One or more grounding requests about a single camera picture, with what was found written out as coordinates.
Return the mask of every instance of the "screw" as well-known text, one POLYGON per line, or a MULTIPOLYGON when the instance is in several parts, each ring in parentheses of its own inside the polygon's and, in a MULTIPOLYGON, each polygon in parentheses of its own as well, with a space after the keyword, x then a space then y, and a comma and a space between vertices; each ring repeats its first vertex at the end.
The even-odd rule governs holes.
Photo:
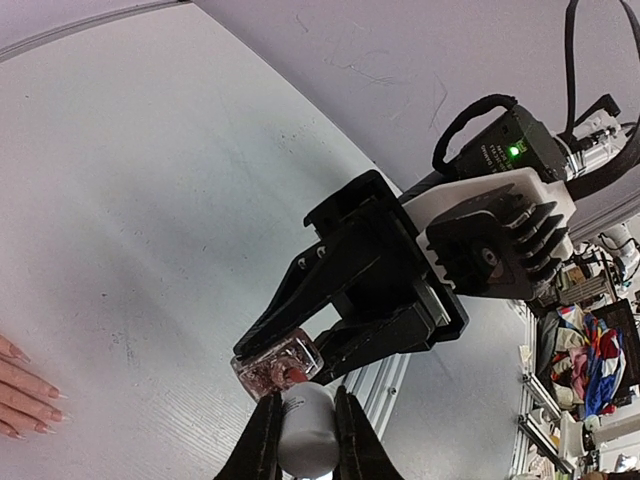
POLYGON ((498 265, 498 257, 496 257, 496 254, 493 253, 491 249, 485 247, 482 249, 481 253, 482 259, 487 262, 488 265, 491 265, 492 267, 498 265))

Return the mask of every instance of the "table surface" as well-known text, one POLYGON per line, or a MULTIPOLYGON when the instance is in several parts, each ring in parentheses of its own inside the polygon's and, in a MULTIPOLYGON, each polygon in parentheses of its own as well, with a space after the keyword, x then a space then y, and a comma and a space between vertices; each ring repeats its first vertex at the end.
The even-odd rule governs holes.
POLYGON ((0 85, 0 331, 74 417, 0 439, 0 476, 212 478, 254 407, 233 344, 315 241, 305 214, 373 164, 193 5, 18 56, 0 85))

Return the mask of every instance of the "human hand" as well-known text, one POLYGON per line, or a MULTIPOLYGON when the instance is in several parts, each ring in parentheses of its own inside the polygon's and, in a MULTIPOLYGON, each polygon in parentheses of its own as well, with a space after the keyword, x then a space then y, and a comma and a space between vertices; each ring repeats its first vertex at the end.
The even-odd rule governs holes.
POLYGON ((0 335, 0 434, 22 439, 20 432, 55 433, 50 422, 61 422, 62 412, 44 401, 60 398, 60 390, 6 359, 30 363, 18 347, 0 335))

